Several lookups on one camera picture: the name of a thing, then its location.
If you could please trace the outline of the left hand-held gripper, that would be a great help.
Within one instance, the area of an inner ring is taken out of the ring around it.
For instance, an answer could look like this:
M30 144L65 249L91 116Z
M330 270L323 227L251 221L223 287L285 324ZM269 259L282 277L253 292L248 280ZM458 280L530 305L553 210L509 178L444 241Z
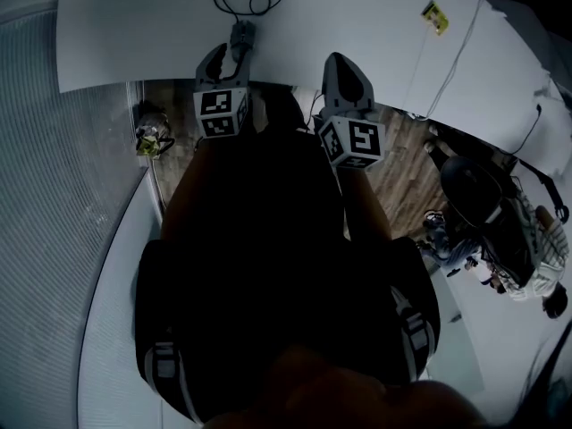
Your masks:
M231 76L222 79L223 59L227 44L211 50L196 69L196 91L193 94L196 120L203 138L234 137L240 133L249 110L249 88L252 49L239 55Z

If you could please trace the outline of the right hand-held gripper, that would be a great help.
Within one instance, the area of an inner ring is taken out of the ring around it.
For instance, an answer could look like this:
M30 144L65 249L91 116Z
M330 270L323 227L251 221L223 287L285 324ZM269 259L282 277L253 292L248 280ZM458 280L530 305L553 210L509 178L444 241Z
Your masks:
M332 167L366 169L384 159L385 127L372 118L374 90L361 69L341 53L324 65L322 93L326 105L316 117L316 134ZM335 101L365 107L335 108Z

